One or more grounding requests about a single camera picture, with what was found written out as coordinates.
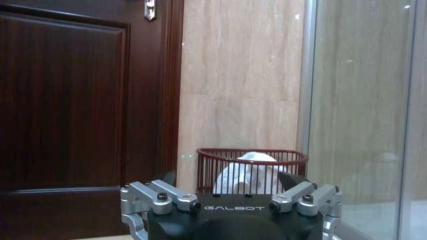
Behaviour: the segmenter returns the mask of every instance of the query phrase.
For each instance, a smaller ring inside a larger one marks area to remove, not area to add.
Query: white tissue
[[[265,153],[248,152],[239,160],[251,162],[276,162]],[[256,166],[229,163],[220,172],[213,185],[215,194],[275,194],[281,191],[277,172],[285,172],[284,166]]]

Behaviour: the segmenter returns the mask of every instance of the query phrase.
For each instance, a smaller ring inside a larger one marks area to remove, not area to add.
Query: wire waste basket
[[[284,192],[279,173],[305,176],[308,157],[293,150],[200,148],[197,186],[201,194]]]

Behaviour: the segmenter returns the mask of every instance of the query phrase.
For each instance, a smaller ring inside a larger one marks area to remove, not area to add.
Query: wooden door
[[[0,239],[127,233],[176,168],[183,1],[0,0]]]

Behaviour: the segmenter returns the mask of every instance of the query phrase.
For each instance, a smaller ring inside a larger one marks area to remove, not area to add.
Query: wall
[[[196,148],[293,149],[304,0],[185,0],[177,186]]]

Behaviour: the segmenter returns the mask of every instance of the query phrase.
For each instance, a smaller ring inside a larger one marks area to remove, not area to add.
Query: door handle
[[[149,22],[156,19],[156,0],[144,0],[144,17]]]

